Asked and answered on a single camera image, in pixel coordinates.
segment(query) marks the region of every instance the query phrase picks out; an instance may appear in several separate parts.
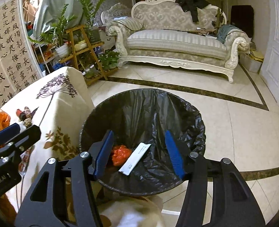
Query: tile floor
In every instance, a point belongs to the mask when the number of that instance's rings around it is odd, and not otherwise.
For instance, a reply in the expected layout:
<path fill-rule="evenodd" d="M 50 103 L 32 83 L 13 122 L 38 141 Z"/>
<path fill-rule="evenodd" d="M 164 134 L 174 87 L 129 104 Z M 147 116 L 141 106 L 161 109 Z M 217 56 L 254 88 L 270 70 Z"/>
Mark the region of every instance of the tile floor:
<path fill-rule="evenodd" d="M 239 171 L 258 171 L 279 167 L 279 106 L 256 73 L 249 72 L 260 90 L 269 111 L 231 101 L 164 89 L 194 105 L 206 126 L 205 157 L 213 160 L 230 158 Z M 221 74 L 160 67 L 148 63 L 129 63 L 113 77 L 148 80 L 210 90 L 249 101 L 262 103 L 254 86 L 240 66 L 229 84 Z M 98 81 L 88 88 L 94 105 L 122 91 L 150 88 L 146 86 Z M 279 175 L 248 181 L 266 223 L 279 210 Z M 187 182 L 160 194 L 164 203 L 163 217 L 167 227 L 175 226 L 185 196 Z M 213 183 L 208 182 L 204 223 L 210 221 Z"/>

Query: striped cushion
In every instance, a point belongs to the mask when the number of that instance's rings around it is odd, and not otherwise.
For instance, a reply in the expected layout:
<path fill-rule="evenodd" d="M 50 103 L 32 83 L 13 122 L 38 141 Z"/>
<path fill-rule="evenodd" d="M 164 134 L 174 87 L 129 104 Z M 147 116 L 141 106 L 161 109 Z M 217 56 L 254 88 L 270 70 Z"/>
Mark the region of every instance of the striped cushion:
<path fill-rule="evenodd" d="M 226 47 L 216 39 L 173 30 L 143 30 L 127 40 L 131 49 L 154 49 L 209 56 L 224 60 Z"/>
<path fill-rule="evenodd" d="M 142 22 L 139 19 L 128 17 L 126 19 L 116 19 L 115 22 L 123 24 L 132 31 L 138 31 L 142 28 Z"/>

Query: calligraphy scroll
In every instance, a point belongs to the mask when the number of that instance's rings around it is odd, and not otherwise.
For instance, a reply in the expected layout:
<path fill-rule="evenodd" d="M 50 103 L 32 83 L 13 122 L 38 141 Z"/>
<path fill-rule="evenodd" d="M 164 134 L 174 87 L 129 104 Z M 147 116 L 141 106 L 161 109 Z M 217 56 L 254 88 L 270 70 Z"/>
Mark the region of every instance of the calligraphy scroll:
<path fill-rule="evenodd" d="M 31 60 L 18 5 L 18 0 L 0 0 L 0 108 L 40 78 Z"/>

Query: black jacket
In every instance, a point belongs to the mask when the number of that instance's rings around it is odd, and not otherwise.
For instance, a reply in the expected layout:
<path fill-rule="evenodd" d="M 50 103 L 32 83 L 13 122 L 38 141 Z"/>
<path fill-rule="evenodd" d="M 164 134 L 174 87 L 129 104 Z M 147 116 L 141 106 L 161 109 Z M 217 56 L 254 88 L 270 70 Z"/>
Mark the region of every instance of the black jacket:
<path fill-rule="evenodd" d="M 184 12 L 190 11 L 193 22 L 198 22 L 197 8 L 203 9 L 210 3 L 206 0 L 175 0 Z"/>

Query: wooden plant stand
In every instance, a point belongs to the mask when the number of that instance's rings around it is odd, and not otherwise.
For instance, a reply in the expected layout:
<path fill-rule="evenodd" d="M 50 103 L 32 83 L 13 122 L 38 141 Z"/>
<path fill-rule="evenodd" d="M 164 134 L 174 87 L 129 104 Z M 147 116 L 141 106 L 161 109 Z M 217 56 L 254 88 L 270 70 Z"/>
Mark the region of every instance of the wooden plant stand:
<path fill-rule="evenodd" d="M 107 76 L 113 74 L 114 72 L 116 72 L 118 70 L 118 68 L 114 68 L 114 69 L 111 69 L 111 70 L 108 70 L 108 71 L 104 71 L 103 70 L 103 66 L 102 64 L 99 62 L 93 48 L 96 48 L 98 46 L 102 46 L 104 44 L 104 42 L 98 42 L 96 44 L 90 44 L 89 42 L 89 39 L 87 37 L 87 34 L 85 33 L 85 30 L 84 30 L 84 27 L 86 27 L 85 25 L 80 25 L 80 26 L 77 26 L 77 27 L 73 27 L 73 28 L 70 28 L 68 30 L 66 30 L 66 33 L 69 34 L 69 37 L 70 37 L 70 41 L 71 41 L 71 48 L 72 48 L 72 54 L 69 55 L 68 57 L 65 57 L 63 59 L 61 59 L 59 61 L 59 63 L 64 63 L 70 59 L 74 59 L 74 68 L 79 70 L 79 64 L 77 62 L 77 55 L 79 54 L 82 54 L 84 52 L 87 52 L 87 51 L 90 51 L 90 53 L 92 54 L 95 62 L 97 63 L 98 65 L 98 69 L 99 71 L 97 72 L 97 76 L 96 77 L 92 77 L 91 79 L 86 79 L 85 78 L 85 82 L 88 85 L 92 84 L 93 82 L 97 81 L 98 79 L 101 79 L 101 78 L 104 78 L 105 80 L 108 80 Z M 84 48 L 80 51 L 75 51 L 75 46 L 74 46 L 74 40 L 73 40 L 73 32 L 76 31 L 76 30 L 81 30 L 81 33 L 83 35 L 83 38 L 84 40 L 86 41 L 87 43 L 87 48 Z"/>

